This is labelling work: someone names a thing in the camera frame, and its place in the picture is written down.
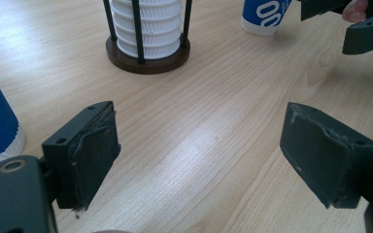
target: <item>wooden table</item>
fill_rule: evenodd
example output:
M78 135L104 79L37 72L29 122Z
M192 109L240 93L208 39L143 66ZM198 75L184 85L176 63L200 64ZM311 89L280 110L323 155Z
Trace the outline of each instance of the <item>wooden table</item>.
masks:
M367 203L327 210L279 140L288 101L373 139L373 51L342 54L349 24L333 13L301 22L298 2L274 37L256 37L242 7L194 1L189 60L145 76L108 60L102 1L0 0L0 86L23 154L42 156L88 105L118 111L122 152L86 212L54 204L60 232L364 232Z

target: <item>dark brown round base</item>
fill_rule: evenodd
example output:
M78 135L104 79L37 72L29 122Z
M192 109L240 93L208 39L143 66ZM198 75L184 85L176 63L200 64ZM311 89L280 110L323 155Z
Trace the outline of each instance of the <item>dark brown round base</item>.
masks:
M123 53L117 41L112 41L111 37L106 42L107 53L110 61L120 69L144 75L160 74L175 70L182 66L189 58L190 44L186 42L186 47L181 47L172 55L161 59L145 59L144 64L139 64L138 59Z

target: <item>light wood surface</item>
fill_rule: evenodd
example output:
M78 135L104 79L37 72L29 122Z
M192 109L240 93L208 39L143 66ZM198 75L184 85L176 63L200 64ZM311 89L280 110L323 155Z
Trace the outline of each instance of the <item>light wood surface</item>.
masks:
M288 101L373 139L373 51L342 54L349 24L300 21L274 37L241 29L242 0L192 4L190 58L160 75L108 60L102 1L0 0L0 87L26 133L23 154L84 107L113 100L122 152L86 212L60 232L364 232L356 210L327 210L283 157Z

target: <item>black vertical rod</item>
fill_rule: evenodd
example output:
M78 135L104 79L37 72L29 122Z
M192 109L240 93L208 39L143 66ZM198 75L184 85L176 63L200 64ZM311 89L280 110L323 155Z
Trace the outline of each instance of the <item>black vertical rod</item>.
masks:
M186 0L186 16L184 19L184 32L181 47L187 47L187 33L189 32L190 9L192 8L192 0Z
M139 0L132 0L132 9L134 12L136 47L138 50L138 63L144 64L144 43L142 42L141 14L139 10Z
M115 32L114 21L112 20L111 5L109 0L104 0L105 13L107 14L108 26L110 28L111 40L117 40L117 33Z

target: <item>black mechanical part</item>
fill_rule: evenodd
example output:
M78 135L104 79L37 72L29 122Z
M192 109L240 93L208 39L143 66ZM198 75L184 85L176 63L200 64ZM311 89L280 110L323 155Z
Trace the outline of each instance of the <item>black mechanical part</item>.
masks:
M327 208L356 208L364 197L367 232L373 232L372 140L315 108L288 103L280 146Z
M87 107L43 143L0 162L0 233L57 232L51 203L87 209L120 153L112 101Z
M301 20L332 11L342 14L351 0L299 0L301 1ZM343 53L362 54L373 50L373 0L368 1L367 19L347 29Z

